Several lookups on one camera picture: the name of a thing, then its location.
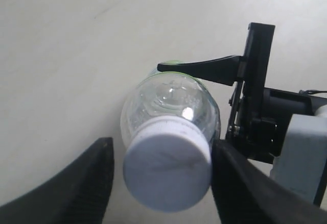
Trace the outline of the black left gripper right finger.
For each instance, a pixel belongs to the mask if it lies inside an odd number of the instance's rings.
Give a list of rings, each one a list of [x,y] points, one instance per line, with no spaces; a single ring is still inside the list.
[[[271,180],[226,140],[213,142],[212,165],[222,223],[326,223],[326,211]]]

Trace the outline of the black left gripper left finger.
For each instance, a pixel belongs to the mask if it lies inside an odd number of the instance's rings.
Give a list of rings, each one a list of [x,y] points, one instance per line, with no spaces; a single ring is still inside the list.
[[[2,205],[1,223],[102,223],[113,176],[113,139],[99,138],[54,177]]]

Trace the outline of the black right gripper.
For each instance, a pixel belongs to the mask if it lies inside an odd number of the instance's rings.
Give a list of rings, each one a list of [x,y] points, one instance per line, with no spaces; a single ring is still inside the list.
[[[274,30],[274,25],[250,23],[243,56],[157,65],[160,72],[185,73],[227,86],[237,81],[229,101],[226,139],[246,158],[269,164],[281,154],[292,115],[313,116],[326,105],[326,98],[312,96],[307,91],[265,87]]]

